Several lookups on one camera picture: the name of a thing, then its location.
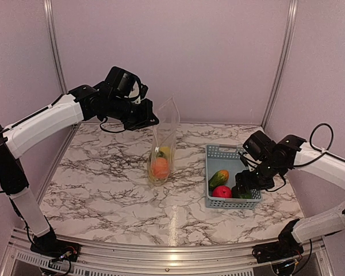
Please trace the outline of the green toy bell pepper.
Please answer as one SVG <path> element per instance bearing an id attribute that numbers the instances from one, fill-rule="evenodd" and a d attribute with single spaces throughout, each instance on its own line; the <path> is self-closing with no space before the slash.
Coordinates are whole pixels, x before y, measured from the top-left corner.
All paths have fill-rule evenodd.
<path id="1" fill-rule="evenodd" d="M 251 199 L 252 194 L 250 191 L 248 193 L 238 193 L 236 197 L 240 199 Z"/>

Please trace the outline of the green orange toy cucumber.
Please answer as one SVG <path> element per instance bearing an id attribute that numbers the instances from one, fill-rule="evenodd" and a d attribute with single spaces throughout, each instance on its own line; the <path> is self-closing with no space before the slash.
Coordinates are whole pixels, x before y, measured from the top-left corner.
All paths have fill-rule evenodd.
<path id="1" fill-rule="evenodd" d="M 227 170 L 219 170 L 208 181 L 209 191 L 213 191 L 218 186 L 226 185 L 229 180 L 229 172 Z"/>

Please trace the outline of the red toy apple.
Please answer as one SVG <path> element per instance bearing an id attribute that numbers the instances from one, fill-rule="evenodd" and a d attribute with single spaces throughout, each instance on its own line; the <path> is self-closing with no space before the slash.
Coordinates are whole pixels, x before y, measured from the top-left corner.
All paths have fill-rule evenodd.
<path id="1" fill-rule="evenodd" d="M 232 198 L 232 191 L 228 186 L 218 186 L 212 192 L 213 197 L 217 198 Z"/>

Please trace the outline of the grey plastic basket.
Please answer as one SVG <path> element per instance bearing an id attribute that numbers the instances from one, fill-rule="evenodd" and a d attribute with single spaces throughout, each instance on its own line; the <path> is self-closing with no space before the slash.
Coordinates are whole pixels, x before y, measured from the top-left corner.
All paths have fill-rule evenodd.
<path id="1" fill-rule="evenodd" d="M 240 160 L 239 154 L 243 152 L 241 144 L 207 144 L 205 146 L 205 206 L 207 208 L 253 210 L 262 201 L 261 192 L 256 190 L 252 190 L 251 198 L 246 199 L 214 197 L 209 189 L 209 180 L 220 170 L 228 171 L 226 186 L 230 189 L 236 186 L 236 174 L 248 169 Z"/>

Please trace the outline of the green toy cabbage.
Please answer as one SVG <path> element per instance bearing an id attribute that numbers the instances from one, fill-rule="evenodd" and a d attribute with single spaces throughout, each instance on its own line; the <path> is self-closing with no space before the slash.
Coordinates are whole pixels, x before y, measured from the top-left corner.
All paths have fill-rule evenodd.
<path id="1" fill-rule="evenodd" d="M 166 159 L 167 157 L 166 157 L 166 154 L 164 152 L 162 152 L 162 151 L 158 151 L 158 152 L 152 151 L 150 153 L 149 158 L 150 159 L 157 159 L 157 158 L 164 158 L 164 159 Z"/>

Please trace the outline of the yellow toy lemon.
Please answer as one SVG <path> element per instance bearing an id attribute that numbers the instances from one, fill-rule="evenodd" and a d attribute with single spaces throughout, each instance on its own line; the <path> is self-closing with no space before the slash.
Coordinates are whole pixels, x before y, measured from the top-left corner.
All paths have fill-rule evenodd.
<path id="1" fill-rule="evenodd" d="M 171 158 L 173 154 L 173 150 L 171 149 L 171 147 L 168 146 L 160 147 L 159 151 L 163 154 L 163 157 L 165 157 L 166 159 Z"/>

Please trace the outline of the clear zip top bag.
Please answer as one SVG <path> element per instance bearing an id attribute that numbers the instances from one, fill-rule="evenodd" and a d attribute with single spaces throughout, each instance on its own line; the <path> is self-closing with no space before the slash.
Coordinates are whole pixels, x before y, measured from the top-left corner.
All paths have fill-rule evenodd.
<path id="1" fill-rule="evenodd" d="M 160 147 L 168 146 L 173 150 L 171 158 L 167 159 L 170 168 L 170 176 L 174 170 L 177 130 L 180 124 L 179 110 L 173 97 L 169 98 L 159 106 L 157 117 L 159 119 L 159 124 L 152 128 L 153 139 L 152 147 L 147 159 L 147 175 L 151 172 L 152 161 L 155 160 L 150 159 L 150 153 L 152 151 L 158 152 Z"/>

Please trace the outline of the orange toy orange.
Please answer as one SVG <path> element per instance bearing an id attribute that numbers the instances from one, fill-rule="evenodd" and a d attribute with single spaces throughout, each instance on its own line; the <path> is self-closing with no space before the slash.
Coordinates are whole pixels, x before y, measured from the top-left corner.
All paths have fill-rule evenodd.
<path id="1" fill-rule="evenodd" d="M 151 163 L 151 172 L 153 177 L 157 179 L 167 178 L 170 173 L 168 160 L 158 157 Z"/>

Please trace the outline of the yellow toy banana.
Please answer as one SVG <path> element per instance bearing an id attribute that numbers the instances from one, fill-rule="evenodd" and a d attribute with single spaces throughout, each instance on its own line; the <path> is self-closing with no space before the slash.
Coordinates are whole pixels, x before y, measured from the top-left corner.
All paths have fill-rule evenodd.
<path id="1" fill-rule="evenodd" d="M 169 173 L 162 173 L 162 174 L 153 174 L 152 172 L 148 173 L 149 181 L 154 185 L 162 185 L 167 182 Z"/>

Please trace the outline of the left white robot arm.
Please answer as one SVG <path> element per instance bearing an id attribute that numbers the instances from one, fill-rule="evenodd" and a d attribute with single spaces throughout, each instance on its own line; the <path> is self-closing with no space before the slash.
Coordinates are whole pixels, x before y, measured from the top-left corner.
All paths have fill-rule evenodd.
<path id="1" fill-rule="evenodd" d="M 29 188 L 20 157 L 54 133 L 93 117 L 101 122 L 108 118 L 119 120 L 126 131 L 157 125 L 153 103 L 145 98 L 147 90 L 147 86 L 139 85 L 139 93 L 133 97 L 131 88 L 122 89 L 118 95 L 115 89 L 107 93 L 101 85 L 83 85 L 6 128 L 0 125 L 0 186 L 14 211 L 32 231 L 33 252 L 53 257 L 76 254 L 78 244 L 57 239 Z"/>

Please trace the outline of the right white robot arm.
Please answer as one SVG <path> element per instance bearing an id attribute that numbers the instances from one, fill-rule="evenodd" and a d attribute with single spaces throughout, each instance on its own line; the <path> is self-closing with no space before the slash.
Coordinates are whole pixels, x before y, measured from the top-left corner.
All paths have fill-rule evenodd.
<path id="1" fill-rule="evenodd" d="M 345 190 L 345 160 L 326 149 L 316 149 L 301 137 L 287 135 L 276 143 L 257 131 L 245 141 L 243 148 L 258 165 L 235 175 L 238 194 L 252 190 L 274 191 L 273 178 L 284 177 L 293 169 L 308 172 Z M 302 253 L 302 245 L 308 240 L 343 230 L 345 201 L 315 216 L 290 221 L 277 241 L 254 246 L 252 254 L 258 263 L 289 258 Z"/>

